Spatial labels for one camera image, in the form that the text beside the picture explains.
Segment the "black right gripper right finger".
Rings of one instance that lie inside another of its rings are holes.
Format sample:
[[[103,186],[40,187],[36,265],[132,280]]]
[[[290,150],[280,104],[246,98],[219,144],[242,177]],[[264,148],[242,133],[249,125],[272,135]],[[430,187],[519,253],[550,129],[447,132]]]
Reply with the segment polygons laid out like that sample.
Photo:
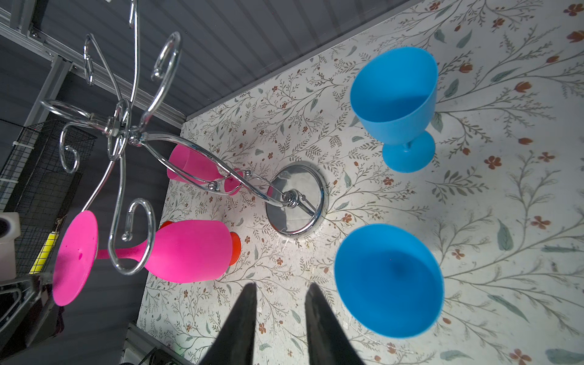
[[[305,312],[309,364],[364,365],[316,283],[307,292]]]

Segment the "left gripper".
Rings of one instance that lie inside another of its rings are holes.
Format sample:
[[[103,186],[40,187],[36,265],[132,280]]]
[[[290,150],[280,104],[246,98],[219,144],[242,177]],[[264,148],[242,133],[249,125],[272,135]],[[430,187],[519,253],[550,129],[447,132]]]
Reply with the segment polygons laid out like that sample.
[[[25,275],[1,283],[1,350],[25,351],[57,333],[53,278]]]

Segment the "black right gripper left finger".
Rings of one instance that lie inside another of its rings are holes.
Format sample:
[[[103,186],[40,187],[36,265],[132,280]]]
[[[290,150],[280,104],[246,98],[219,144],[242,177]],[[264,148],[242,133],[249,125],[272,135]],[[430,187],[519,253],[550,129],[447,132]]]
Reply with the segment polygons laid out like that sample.
[[[257,286],[243,287],[217,338],[199,364],[252,364],[257,313]]]

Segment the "red wine glass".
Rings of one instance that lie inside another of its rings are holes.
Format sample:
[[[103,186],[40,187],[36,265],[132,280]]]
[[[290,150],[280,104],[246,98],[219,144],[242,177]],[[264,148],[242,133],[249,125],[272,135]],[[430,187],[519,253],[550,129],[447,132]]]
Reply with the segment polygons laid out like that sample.
[[[220,221],[187,220],[163,225],[156,234],[165,250],[209,266],[232,266],[240,257],[240,237]]]

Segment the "chrome wine glass rack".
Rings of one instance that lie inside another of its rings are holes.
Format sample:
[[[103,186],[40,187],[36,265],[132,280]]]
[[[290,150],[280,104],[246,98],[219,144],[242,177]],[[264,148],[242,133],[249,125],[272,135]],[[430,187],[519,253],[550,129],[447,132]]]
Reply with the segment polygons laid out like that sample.
[[[41,103],[48,111],[67,121],[59,138],[60,161],[67,173],[74,173],[79,167],[78,152],[65,144],[68,129],[71,127],[95,129],[100,131],[107,139],[106,152],[109,158],[109,166],[96,190],[100,191],[105,186],[114,167],[120,169],[120,185],[106,250],[106,258],[111,261],[113,267],[122,275],[134,275],[144,269],[147,263],[153,259],[154,250],[157,247],[155,237],[156,220],[153,208],[149,201],[137,198],[129,205],[123,240],[128,242],[132,239],[135,210],[138,207],[143,207],[148,219],[148,236],[145,251],[138,258],[136,266],[131,268],[123,266],[120,261],[120,255],[115,251],[116,234],[126,189],[125,157],[128,146],[145,148],[166,169],[184,178],[187,184],[200,188],[207,193],[230,196],[231,192],[225,191],[224,181],[229,177],[236,179],[240,183],[240,190],[249,190],[255,197],[265,203],[269,223],[279,234],[285,237],[302,235],[316,228],[324,218],[328,205],[328,194],[322,173],[312,164],[304,161],[290,164],[281,170],[273,180],[267,180],[250,170],[230,167],[213,153],[185,138],[168,133],[147,133],[147,126],[164,102],[164,98],[167,96],[179,68],[179,61],[182,56],[182,37],[180,33],[174,32],[168,37],[157,57],[151,79],[159,84],[159,88],[150,106],[141,115],[139,123],[132,124],[132,107],[138,94],[141,66],[139,19],[139,5],[137,1],[133,1],[129,15],[129,26],[134,31],[134,81],[128,98],[123,97],[116,77],[109,65],[104,65],[118,98],[112,117],[104,119],[95,113],[86,112],[59,100],[43,100]],[[205,185],[197,185],[194,176],[169,162],[173,149],[178,145],[191,148],[204,155],[217,165],[224,177],[212,181],[203,180]]]

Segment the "yellow black item in basket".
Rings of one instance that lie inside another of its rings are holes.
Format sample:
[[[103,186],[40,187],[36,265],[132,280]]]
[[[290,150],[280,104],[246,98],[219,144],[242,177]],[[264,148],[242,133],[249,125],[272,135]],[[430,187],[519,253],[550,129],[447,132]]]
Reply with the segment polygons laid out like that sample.
[[[30,275],[35,275],[42,272],[45,264],[50,258],[50,254],[52,253],[53,248],[56,246],[56,241],[58,240],[58,238],[59,233],[56,231],[53,231],[48,235],[46,242],[42,246],[40,252],[38,253],[30,269],[29,272]]]

